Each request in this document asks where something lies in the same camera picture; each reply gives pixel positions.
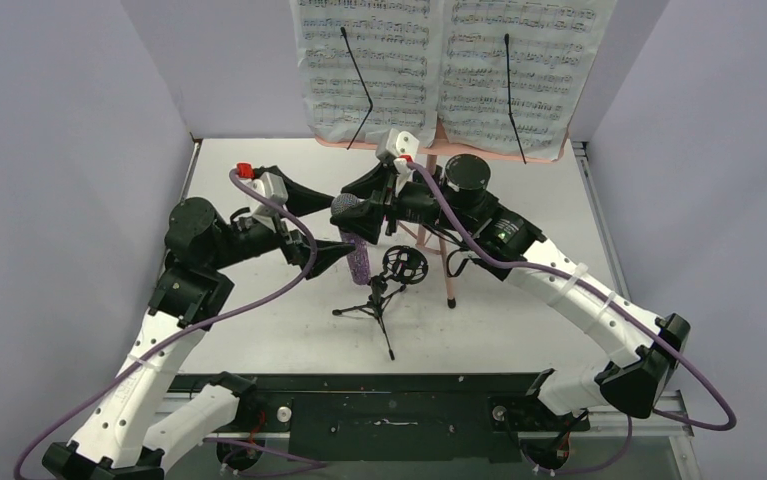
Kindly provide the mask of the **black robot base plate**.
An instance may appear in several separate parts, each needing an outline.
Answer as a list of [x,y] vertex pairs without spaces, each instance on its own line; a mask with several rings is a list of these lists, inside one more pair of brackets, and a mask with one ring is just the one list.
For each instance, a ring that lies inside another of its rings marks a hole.
[[516,462],[519,437],[539,449],[560,434],[621,435],[608,407],[557,416],[529,393],[533,373],[248,374],[251,399],[219,433],[283,439],[290,453],[325,462]]

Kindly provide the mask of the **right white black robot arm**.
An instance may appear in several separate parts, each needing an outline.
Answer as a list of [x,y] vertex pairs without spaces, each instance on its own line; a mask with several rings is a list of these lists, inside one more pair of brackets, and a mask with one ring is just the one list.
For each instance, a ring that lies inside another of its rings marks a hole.
[[633,418],[651,416],[685,346],[689,323],[662,317],[621,298],[577,264],[532,222],[503,206],[487,190],[491,169],[460,154],[426,182],[407,162],[380,162],[343,188],[331,209],[341,230],[377,243],[397,223],[461,235],[470,261],[498,280],[553,308],[607,355],[605,365],[543,371],[524,402],[527,421],[547,429],[564,414],[611,406]]

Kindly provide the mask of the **black microphone shock-mount stand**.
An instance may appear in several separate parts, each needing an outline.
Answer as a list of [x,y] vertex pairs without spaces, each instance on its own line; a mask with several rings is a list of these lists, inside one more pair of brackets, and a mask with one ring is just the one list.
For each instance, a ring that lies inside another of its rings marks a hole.
[[382,271],[372,276],[368,282],[371,292],[366,302],[348,308],[334,309],[332,315],[341,316],[345,313],[360,312],[373,318],[384,336],[389,358],[394,361],[395,353],[384,321],[385,310],[397,294],[404,293],[408,286],[421,283],[427,276],[428,268],[427,258],[417,248],[407,245],[393,246],[384,253]]

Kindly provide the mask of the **pink folding music stand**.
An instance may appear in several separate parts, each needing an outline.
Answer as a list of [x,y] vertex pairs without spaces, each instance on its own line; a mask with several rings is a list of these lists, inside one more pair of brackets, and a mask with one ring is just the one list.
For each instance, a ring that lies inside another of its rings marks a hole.
[[322,142],[372,145],[336,224],[375,242],[401,222],[451,228],[447,202],[494,258],[541,239],[488,190],[488,153],[560,157],[613,12],[610,1],[295,1],[308,125]]

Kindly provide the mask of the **purple glitter microphone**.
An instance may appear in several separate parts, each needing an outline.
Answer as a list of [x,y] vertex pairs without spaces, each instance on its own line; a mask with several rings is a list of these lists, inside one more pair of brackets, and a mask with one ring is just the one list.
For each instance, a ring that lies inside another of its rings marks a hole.
[[[341,193],[331,203],[331,218],[335,218],[356,206],[360,199],[350,193]],[[354,250],[346,256],[348,269],[353,282],[356,285],[367,285],[371,277],[370,260],[366,241],[358,234],[345,230],[339,226],[340,238],[344,243],[349,243]]]

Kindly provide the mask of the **sheet music page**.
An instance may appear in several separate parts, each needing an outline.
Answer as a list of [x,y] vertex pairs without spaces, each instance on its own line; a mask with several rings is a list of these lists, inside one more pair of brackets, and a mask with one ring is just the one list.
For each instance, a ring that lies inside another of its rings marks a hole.
[[445,1],[438,118],[447,139],[554,161],[613,0]]
[[391,129],[432,145],[440,95],[439,1],[293,1],[307,124],[329,143]]

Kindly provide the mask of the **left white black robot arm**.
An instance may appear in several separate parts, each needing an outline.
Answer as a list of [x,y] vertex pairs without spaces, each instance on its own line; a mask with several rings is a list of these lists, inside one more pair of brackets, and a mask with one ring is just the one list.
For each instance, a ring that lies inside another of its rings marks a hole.
[[256,386],[222,372],[161,420],[155,413],[193,349],[222,317],[233,282],[225,269],[278,251],[305,279],[352,252],[319,241],[303,216],[328,209],[332,197],[286,178],[276,167],[240,164],[231,181],[249,197],[224,218],[202,197],[181,200],[165,234],[167,255],[140,330],[113,385],[91,402],[91,415],[66,442],[50,445],[43,466],[58,479],[162,479],[205,437],[256,420]]

